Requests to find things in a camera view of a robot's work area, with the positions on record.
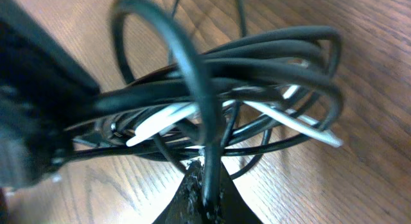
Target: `wood grain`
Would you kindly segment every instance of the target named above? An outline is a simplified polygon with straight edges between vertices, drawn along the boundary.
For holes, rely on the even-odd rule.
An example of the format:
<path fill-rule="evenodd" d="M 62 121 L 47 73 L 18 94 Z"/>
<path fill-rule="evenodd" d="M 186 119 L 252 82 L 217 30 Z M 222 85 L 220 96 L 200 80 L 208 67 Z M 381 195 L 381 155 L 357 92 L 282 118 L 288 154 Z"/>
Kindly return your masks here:
<path fill-rule="evenodd" d="M 16 0 L 101 84 L 124 86 L 109 39 L 112 0 Z M 170 10 L 173 0 L 153 0 Z M 264 156 L 235 181 L 264 223 L 411 222 L 411 0 L 245 0 L 249 31 L 325 24 L 344 38 L 335 83 L 345 109 L 334 131 L 345 144 L 317 141 Z M 238 38 L 233 0 L 181 0 L 176 20 L 199 51 Z M 127 20 L 136 76 L 166 64 L 164 42 L 137 17 Z M 310 114 L 321 116 L 320 101 Z M 244 109 L 241 122 L 257 116 Z M 293 134 L 274 131 L 272 141 Z M 257 145 L 261 136 L 241 146 Z M 230 172 L 246 158 L 224 159 Z M 76 162 L 8 198 L 12 223 L 151 223 L 182 175 L 136 157 Z"/>

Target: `wooden table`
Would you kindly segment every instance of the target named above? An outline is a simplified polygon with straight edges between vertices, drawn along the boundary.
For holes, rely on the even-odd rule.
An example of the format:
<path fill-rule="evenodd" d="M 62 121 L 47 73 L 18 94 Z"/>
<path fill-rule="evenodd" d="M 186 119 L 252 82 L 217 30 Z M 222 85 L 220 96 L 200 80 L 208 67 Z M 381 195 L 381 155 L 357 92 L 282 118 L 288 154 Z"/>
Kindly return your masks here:
<path fill-rule="evenodd" d="M 109 39 L 113 0 L 16 0 L 99 81 L 124 86 Z M 173 0 L 152 0 L 170 10 Z M 250 33 L 325 24 L 344 38 L 334 82 L 345 109 L 334 149 L 317 141 L 264 156 L 237 179 L 265 223 L 411 223 L 411 0 L 245 0 Z M 182 0 L 178 22 L 199 51 L 238 38 L 233 0 Z M 128 19 L 127 55 L 136 76 L 166 64 L 166 47 L 137 17 Z M 320 116 L 325 101 L 311 110 Z M 241 122 L 258 114 L 246 111 Z M 275 131 L 272 141 L 291 135 Z M 244 146 L 253 146 L 261 136 Z M 249 158 L 224 159 L 230 172 Z M 168 163 L 107 157 L 68 164 L 9 197 L 13 223 L 151 223 L 182 175 Z"/>

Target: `white cable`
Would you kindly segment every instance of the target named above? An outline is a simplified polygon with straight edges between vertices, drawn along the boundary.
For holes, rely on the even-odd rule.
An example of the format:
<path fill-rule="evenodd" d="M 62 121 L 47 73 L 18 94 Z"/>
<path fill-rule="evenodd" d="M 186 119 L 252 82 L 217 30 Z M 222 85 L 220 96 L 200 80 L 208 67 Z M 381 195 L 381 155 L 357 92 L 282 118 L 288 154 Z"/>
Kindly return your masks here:
<path fill-rule="evenodd" d="M 268 105 L 263 103 L 257 103 L 253 101 L 244 101 L 244 103 L 250 105 L 251 107 L 259 110 L 262 113 L 270 116 L 271 118 L 279 121 L 280 123 L 297 130 L 298 132 L 305 134 L 309 137 L 312 137 L 316 140 L 322 141 L 326 144 L 329 144 L 333 147 L 339 147 L 343 144 L 342 140 L 335 137 L 334 135 L 330 135 L 326 131 L 320 132 L 316 128 L 312 128 L 310 126 L 304 125 L 303 123 L 299 122 L 298 120 L 288 116 L 287 114 L 280 112 L 278 110 L 270 108 Z"/>
<path fill-rule="evenodd" d="M 223 103 L 223 107 L 228 106 L 232 103 L 234 103 L 234 100 L 226 101 Z M 343 141 L 336 137 L 330 130 L 320 132 L 317 129 L 306 126 L 303 123 L 298 122 L 298 120 L 288 116 L 287 114 L 282 113 L 278 110 L 274 110 L 263 103 L 253 101 L 244 101 L 244 103 L 272 117 L 280 123 L 289 126 L 294 130 L 297 130 L 302 134 L 306 134 L 307 136 L 322 141 L 333 147 L 339 147 L 343 144 Z M 292 112 L 294 112 L 294 110 L 288 109 L 286 112 L 291 114 Z M 149 139 L 154 134 L 164 134 L 167 131 L 171 130 L 174 127 L 174 123 L 176 123 L 177 121 L 192 116 L 196 113 L 198 113 L 198 106 L 195 103 L 176 103 L 169 105 L 143 121 L 135 130 L 136 136 L 129 139 L 126 142 L 126 145 L 134 146 L 146 139 Z M 317 120 L 305 115 L 299 116 L 299 119 L 303 120 L 309 125 L 318 123 Z"/>
<path fill-rule="evenodd" d="M 223 107 L 234 103 L 234 100 L 229 100 L 223 103 Z M 199 109 L 195 103 L 175 103 L 158 111 L 143 121 L 135 130 L 136 136 L 126 142 L 127 146 L 135 146 L 146 139 L 149 139 L 154 134 L 164 133 L 166 130 L 171 130 L 174 123 L 188 116 L 198 113 Z"/>
<path fill-rule="evenodd" d="M 292 85 L 291 87 L 289 87 L 287 89 L 287 91 L 284 92 L 283 94 L 283 98 L 284 99 L 288 99 L 290 98 L 292 95 L 294 95 L 295 92 L 297 92 L 297 90 L 300 88 L 300 86 L 298 85 Z"/>

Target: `tangled wires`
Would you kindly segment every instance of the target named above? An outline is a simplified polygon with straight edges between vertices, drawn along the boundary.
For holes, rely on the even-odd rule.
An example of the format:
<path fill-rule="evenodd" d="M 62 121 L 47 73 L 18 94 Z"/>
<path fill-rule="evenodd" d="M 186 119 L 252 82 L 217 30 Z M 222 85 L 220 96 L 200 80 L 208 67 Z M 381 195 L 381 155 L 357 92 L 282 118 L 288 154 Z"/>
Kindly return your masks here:
<path fill-rule="evenodd" d="M 179 0 L 175 1 L 173 13 Z M 240 30 L 246 35 L 245 17 L 239 5 Z M 176 64 L 134 80 L 128 65 L 123 43 L 123 25 L 127 15 L 138 14 L 164 37 Z M 78 151 L 73 159 L 88 159 L 107 155 L 137 155 L 150 160 L 168 160 L 181 171 L 180 161 L 200 156 L 204 152 L 204 204 L 218 200 L 218 180 L 221 156 L 255 155 L 242 170 L 232 175 L 237 178 L 247 172 L 262 154 L 282 150 L 307 141 L 299 134 L 269 143 L 272 129 L 282 124 L 262 115 L 249 124 L 234 128 L 242 101 L 257 101 L 284 112 L 297 102 L 309 98 L 290 117 L 304 114 L 320 96 L 329 100 L 324 119 L 313 128 L 327 130 L 342 111 L 340 91 L 330 82 L 340 59 L 341 42 L 338 33 L 327 26 L 301 26 L 269 31 L 243 37 L 198 55 L 180 27 L 154 4 L 147 0 L 116 0 L 112 7 L 112 34 L 120 71 L 128 83 L 122 90 L 99 95 L 92 101 L 71 108 L 71 125 L 104 117 L 101 132 L 113 146 Z M 319 40 L 328 40 L 329 56 Z M 299 59 L 306 65 L 290 64 Z M 281 89 L 295 87 L 290 95 Z M 224 101 L 234 100 L 222 108 Z M 126 142 L 141 123 L 173 103 L 195 102 L 201 123 L 185 118 L 175 123 L 166 133 L 155 134 L 131 147 Z M 226 148 L 264 133 L 261 146 Z M 188 148 L 205 146 L 204 149 Z"/>

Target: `black plastic object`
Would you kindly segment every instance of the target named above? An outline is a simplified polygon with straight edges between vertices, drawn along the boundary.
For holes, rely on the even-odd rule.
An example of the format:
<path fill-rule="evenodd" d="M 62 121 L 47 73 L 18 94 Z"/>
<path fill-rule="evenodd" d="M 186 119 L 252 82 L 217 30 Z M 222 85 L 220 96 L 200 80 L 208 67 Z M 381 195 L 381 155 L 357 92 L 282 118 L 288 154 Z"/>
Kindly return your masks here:
<path fill-rule="evenodd" d="M 12 0 L 0 0 L 0 79 L 57 111 L 100 93 L 98 84 Z"/>
<path fill-rule="evenodd" d="M 7 219 L 7 204 L 3 190 L 0 188 L 0 224 L 6 223 Z"/>
<path fill-rule="evenodd" d="M 194 161 L 170 204 L 154 223 L 261 223 L 244 202 L 224 165 L 220 172 L 220 204 L 213 214 L 203 207 L 201 189 L 202 168 L 199 161 Z"/>
<path fill-rule="evenodd" d="M 0 187 L 27 187 L 72 154 L 62 109 L 100 90 L 15 2 L 0 8 Z"/>

